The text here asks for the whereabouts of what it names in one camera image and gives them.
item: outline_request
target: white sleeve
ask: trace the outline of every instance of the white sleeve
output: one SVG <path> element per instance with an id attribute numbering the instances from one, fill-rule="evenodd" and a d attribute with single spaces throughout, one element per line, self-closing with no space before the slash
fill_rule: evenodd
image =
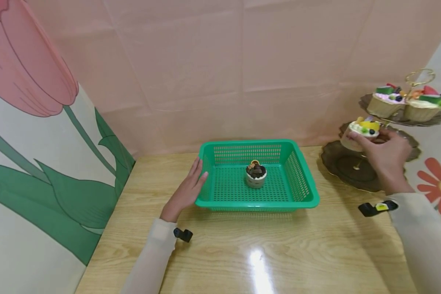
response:
<path id="1" fill-rule="evenodd" d="M 441 220 L 424 195 L 397 193 L 390 200 L 392 223 L 403 243 L 408 268 L 420 294 L 441 294 Z"/>
<path id="2" fill-rule="evenodd" d="M 175 249 L 176 223 L 154 220 L 145 247 L 134 264 L 121 294 L 158 294 L 168 259 Z"/>

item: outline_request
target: flower illustration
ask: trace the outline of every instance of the flower illustration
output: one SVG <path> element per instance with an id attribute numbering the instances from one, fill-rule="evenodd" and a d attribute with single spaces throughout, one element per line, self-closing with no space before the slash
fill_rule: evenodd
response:
<path id="1" fill-rule="evenodd" d="M 0 97 L 38 117 L 60 114 L 78 83 L 23 0 L 0 0 Z"/>
<path id="2" fill-rule="evenodd" d="M 441 164 L 431 157 L 425 160 L 425 165 L 434 177 L 425 171 L 418 171 L 418 177 L 431 185 L 418 185 L 417 188 L 419 191 L 427 193 L 426 197 L 432 203 L 440 199 L 437 209 L 441 214 Z"/>

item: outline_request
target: pink tulip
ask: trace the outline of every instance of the pink tulip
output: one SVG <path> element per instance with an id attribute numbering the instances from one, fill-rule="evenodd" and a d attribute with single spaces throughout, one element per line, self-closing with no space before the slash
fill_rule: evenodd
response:
<path id="1" fill-rule="evenodd" d="M 60 114 L 78 83 L 22 0 L 0 0 L 0 97 L 31 115 Z"/>

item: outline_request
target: cake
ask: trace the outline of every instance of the cake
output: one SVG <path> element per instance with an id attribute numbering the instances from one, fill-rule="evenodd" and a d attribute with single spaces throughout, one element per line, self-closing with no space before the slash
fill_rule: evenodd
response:
<path id="1" fill-rule="evenodd" d="M 403 116 L 407 120 L 424 123 L 431 120 L 441 111 L 441 94 L 433 88 L 425 86 L 424 90 L 415 90 L 406 100 Z"/>
<path id="2" fill-rule="evenodd" d="M 245 169 L 245 181 L 250 188 L 260 189 L 265 183 L 268 172 L 258 160 L 252 162 Z"/>
<path id="3" fill-rule="evenodd" d="M 374 140 L 379 136 L 380 127 L 381 123 L 372 121 L 372 117 L 368 117 L 366 120 L 359 117 L 348 125 L 348 128 L 341 137 L 341 144 L 350 150 L 362 152 L 363 148 L 355 140 L 350 138 L 350 133 L 355 132 L 363 135 L 369 140 Z"/>
<path id="4" fill-rule="evenodd" d="M 405 106 L 405 99 L 401 95 L 402 89 L 392 84 L 378 87 L 372 93 L 372 99 L 367 107 L 370 114 L 380 118 L 388 118 Z"/>

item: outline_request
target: cupcake liner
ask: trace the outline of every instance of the cupcake liner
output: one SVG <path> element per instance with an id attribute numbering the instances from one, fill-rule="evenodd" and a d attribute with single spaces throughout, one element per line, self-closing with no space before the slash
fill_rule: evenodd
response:
<path id="1" fill-rule="evenodd" d="M 250 188 L 260 189 L 261 187 L 263 187 L 267 175 L 268 170 L 266 170 L 265 174 L 262 177 L 254 179 L 245 171 L 245 182 Z"/>
<path id="2" fill-rule="evenodd" d="M 398 109 L 402 108 L 403 104 L 394 104 L 383 101 L 382 99 L 372 96 L 367 111 L 370 114 L 380 118 L 388 118 L 394 115 Z"/>
<path id="3" fill-rule="evenodd" d="M 351 132 L 355 132 L 355 131 L 351 130 L 350 125 L 348 125 L 348 128 L 345 130 L 345 133 L 343 134 L 343 136 L 341 136 L 340 139 L 341 145 L 343 145 L 345 148 L 348 148 L 356 152 L 363 152 L 363 148 L 361 147 L 361 145 L 359 145 L 359 143 L 357 143 L 355 140 L 348 137 Z M 376 139 L 376 136 L 372 136 L 372 137 L 364 136 L 364 137 L 366 137 L 370 141 Z"/>
<path id="4" fill-rule="evenodd" d="M 435 115 L 440 112 L 440 108 L 418 108 L 411 105 L 406 105 L 403 111 L 403 117 L 407 120 L 418 121 L 423 123 L 431 120 Z"/>

